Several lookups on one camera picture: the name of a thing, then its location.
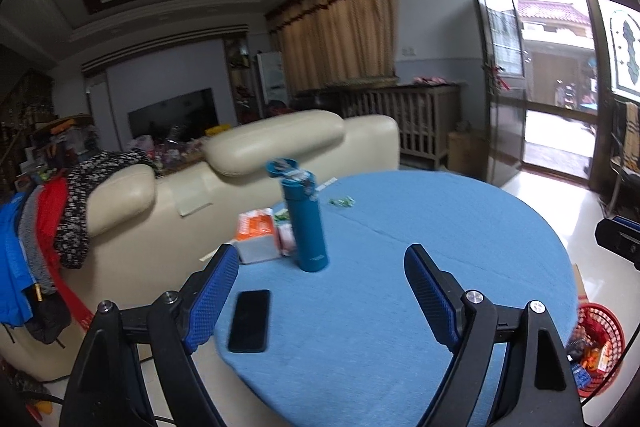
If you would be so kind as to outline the black smartphone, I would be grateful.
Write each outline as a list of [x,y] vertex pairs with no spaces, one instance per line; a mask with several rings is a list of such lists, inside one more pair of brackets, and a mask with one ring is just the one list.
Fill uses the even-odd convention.
[[270,303],[268,289],[239,293],[228,338],[230,352],[259,353],[267,349]]

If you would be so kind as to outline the teal thermos bottle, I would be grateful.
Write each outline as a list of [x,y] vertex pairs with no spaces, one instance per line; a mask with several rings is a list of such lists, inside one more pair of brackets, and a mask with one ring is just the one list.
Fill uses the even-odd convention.
[[308,273],[326,269],[329,256],[322,228],[316,177],[290,158],[273,159],[268,162],[266,170],[270,178],[280,180],[295,239],[295,259],[299,269]]

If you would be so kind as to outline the orange white tissue box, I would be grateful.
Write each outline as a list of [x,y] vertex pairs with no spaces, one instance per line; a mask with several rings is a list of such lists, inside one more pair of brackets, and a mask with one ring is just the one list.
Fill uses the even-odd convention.
[[279,236],[272,209],[262,208],[240,213],[234,245],[242,265],[280,258]]

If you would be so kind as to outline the cream leather sofa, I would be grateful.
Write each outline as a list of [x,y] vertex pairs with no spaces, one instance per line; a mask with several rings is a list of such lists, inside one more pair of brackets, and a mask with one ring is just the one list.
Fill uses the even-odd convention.
[[88,199],[89,254],[58,277],[78,298],[78,319],[46,345],[26,327],[1,329],[1,356],[38,381],[70,375],[100,301],[144,306],[177,289],[206,255],[235,234],[242,212],[276,205],[280,185],[267,162],[290,158],[320,183],[399,166],[399,130],[388,116],[342,118],[305,110],[222,132],[205,141],[203,160],[159,178],[134,165]]

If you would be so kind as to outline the red plastic waste basket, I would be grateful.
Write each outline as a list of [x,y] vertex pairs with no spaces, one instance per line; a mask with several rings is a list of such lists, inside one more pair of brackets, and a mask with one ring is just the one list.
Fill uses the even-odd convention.
[[600,303],[582,300],[565,350],[583,400],[600,395],[614,383],[625,348],[625,334],[616,315]]

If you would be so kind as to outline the wooden slatted cabinet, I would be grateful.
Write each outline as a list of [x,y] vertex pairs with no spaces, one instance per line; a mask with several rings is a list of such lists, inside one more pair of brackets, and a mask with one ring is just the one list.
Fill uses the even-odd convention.
[[438,170],[448,157],[448,134],[461,120],[460,91],[459,86],[448,83],[349,90],[342,109],[347,117],[393,118],[400,153],[420,158]]

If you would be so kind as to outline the black white patterned garment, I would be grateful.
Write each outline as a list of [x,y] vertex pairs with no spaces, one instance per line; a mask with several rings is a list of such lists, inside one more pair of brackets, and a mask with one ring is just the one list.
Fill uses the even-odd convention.
[[89,196],[110,176],[134,165],[150,167],[154,176],[160,174],[152,159],[140,148],[127,152],[100,152],[70,170],[66,178],[67,202],[53,242],[63,268],[80,269],[89,254]]

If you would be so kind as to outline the green candy wrapper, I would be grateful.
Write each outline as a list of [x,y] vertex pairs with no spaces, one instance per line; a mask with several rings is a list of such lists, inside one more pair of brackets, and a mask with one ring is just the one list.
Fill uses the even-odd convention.
[[352,206],[355,205],[355,199],[350,196],[331,198],[329,203],[335,207],[352,208]]

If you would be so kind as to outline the beige curtain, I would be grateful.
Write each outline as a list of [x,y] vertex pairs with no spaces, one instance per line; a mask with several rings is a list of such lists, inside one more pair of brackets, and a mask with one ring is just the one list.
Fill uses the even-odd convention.
[[286,0],[266,14],[285,79],[297,93],[392,77],[397,0]]

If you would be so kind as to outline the black television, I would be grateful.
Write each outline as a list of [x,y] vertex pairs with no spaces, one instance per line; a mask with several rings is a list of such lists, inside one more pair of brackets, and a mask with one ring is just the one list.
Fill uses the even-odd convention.
[[203,89],[168,98],[128,114],[131,138],[149,135],[154,143],[200,139],[219,124],[213,91]]

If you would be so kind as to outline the brown wooden door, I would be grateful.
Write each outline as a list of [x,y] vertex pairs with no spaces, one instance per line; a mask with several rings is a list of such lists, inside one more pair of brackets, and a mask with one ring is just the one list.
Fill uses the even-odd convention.
[[524,46],[514,0],[473,0],[483,49],[489,183],[503,186],[523,164]]

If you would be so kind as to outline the blue jacket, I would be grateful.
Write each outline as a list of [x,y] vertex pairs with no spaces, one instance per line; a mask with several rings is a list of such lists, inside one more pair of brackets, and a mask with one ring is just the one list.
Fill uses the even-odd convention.
[[18,210],[24,199],[25,194],[18,193],[1,206],[1,323],[12,327],[21,327],[32,318],[24,290],[34,285],[35,279],[16,231],[16,222],[20,220]]

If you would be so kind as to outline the white air conditioner unit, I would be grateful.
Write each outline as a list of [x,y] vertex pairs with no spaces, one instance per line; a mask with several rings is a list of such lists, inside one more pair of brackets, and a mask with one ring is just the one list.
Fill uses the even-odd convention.
[[285,80],[281,53],[258,53],[256,60],[265,103],[280,102],[288,105],[290,97],[288,96],[288,85]]

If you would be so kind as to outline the blue round tablecloth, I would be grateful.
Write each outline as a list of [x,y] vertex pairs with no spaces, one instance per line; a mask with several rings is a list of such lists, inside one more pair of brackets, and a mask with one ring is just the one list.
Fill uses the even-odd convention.
[[[350,196],[352,208],[331,198]],[[267,349],[227,349],[234,306],[215,329],[220,357],[296,426],[413,426],[451,355],[406,280],[404,257],[422,245],[439,269],[493,303],[544,303],[562,339],[577,321],[570,257],[550,225],[501,188],[433,171],[338,180],[319,195],[329,265],[244,265],[233,289],[271,293]]]

